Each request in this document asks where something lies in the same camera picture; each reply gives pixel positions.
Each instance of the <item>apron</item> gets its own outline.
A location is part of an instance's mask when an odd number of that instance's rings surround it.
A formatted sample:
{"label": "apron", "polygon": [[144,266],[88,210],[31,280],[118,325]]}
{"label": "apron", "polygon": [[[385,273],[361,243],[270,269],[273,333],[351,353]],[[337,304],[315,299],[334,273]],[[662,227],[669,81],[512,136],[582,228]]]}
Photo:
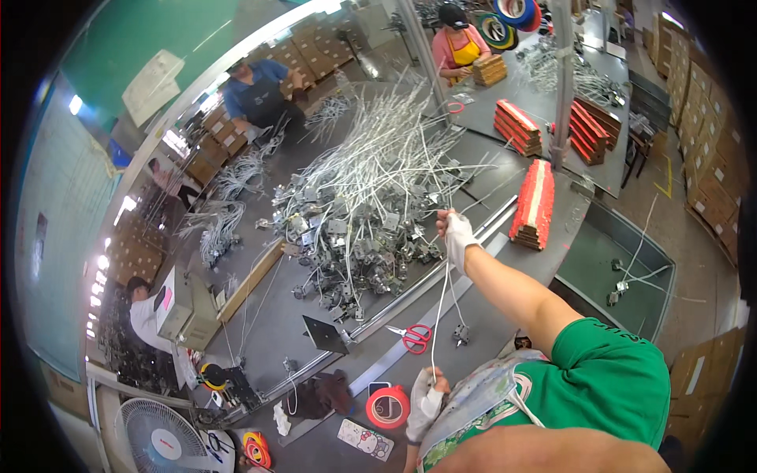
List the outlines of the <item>apron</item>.
{"label": "apron", "polygon": [[511,402],[523,411],[531,422],[543,427],[544,424],[518,394],[515,380],[516,366],[531,361],[547,361],[547,358],[539,350],[522,348],[504,359],[493,359],[479,366],[467,378],[457,383],[450,393],[449,402],[421,442],[418,471],[422,470],[422,459],[434,445],[468,427],[471,422],[503,400]]}
{"label": "apron", "polygon": [[287,125],[288,134],[304,129],[305,114],[297,105],[284,98],[279,87],[279,81],[262,74],[251,86],[236,95],[247,121],[258,128],[266,128],[276,126],[279,120],[284,123],[288,118],[291,119]]}
{"label": "apron", "polygon": [[[473,64],[473,61],[478,59],[478,56],[481,55],[481,49],[478,47],[477,44],[475,44],[475,41],[473,41],[473,38],[471,38],[470,33],[468,33],[468,30],[463,30],[468,36],[468,44],[463,46],[462,48],[455,51],[454,46],[452,46],[452,40],[449,36],[445,33],[444,36],[447,38],[447,44],[450,45],[450,51],[452,51],[452,60],[455,61],[455,65],[458,67],[468,67],[471,64]],[[453,84],[457,84],[460,82],[459,77],[452,77],[450,78],[450,86]]]}

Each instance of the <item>white shirt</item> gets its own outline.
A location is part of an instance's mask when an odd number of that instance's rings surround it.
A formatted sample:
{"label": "white shirt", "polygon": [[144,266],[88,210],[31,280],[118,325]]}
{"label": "white shirt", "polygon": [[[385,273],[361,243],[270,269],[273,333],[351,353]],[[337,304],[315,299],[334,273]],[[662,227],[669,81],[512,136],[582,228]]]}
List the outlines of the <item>white shirt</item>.
{"label": "white shirt", "polygon": [[172,344],[157,334],[157,317],[152,309],[157,295],[132,303],[131,321],[137,336],[151,347],[173,354]]}

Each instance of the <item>brown cloth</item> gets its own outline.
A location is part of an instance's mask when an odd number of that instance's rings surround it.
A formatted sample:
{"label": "brown cloth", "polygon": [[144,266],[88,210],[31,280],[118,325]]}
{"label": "brown cloth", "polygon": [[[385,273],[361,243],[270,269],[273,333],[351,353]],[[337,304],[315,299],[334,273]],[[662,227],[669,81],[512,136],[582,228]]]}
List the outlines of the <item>brown cloth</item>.
{"label": "brown cloth", "polygon": [[323,419],[332,409],[339,414],[350,415],[354,407],[347,375],[340,369],[334,371],[333,375],[317,373],[298,384],[296,389],[296,400],[294,391],[289,391],[287,395],[289,409],[294,410],[291,417]]}

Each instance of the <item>yellow apron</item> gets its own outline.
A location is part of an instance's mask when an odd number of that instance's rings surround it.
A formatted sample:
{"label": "yellow apron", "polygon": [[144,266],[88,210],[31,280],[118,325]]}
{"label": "yellow apron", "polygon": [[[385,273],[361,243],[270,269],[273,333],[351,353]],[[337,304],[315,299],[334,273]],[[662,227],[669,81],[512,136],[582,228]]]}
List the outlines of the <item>yellow apron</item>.
{"label": "yellow apron", "polygon": [[[469,67],[471,64],[473,64],[473,61],[478,59],[478,56],[481,55],[481,49],[478,47],[477,44],[475,44],[475,41],[473,41],[473,38],[471,38],[470,33],[468,33],[468,30],[463,30],[468,36],[468,44],[463,46],[462,48],[455,51],[454,46],[452,46],[452,40],[449,36],[445,33],[444,35],[447,37],[447,44],[450,45],[450,51],[452,51],[452,59],[455,61],[455,65],[458,67]],[[460,82],[459,77],[452,77],[450,78],[450,86],[453,84],[457,84]]]}

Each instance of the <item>red scissors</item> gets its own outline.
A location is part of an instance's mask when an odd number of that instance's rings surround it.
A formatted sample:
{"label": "red scissors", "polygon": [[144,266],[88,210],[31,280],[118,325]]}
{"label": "red scissors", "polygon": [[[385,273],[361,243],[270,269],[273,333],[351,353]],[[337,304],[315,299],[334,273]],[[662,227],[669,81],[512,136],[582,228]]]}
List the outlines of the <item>red scissors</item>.
{"label": "red scissors", "polygon": [[[402,330],[391,325],[386,325],[386,328],[393,331],[395,334],[402,336],[402,343],[407,348],[407,351],[414,355],[420,355],[425,352],[428,341],[431,340],[431,328],[425,325],[411,325],[410,327]],[[418,332],[417,329],[422,328],[426,331],[425,334]]]}

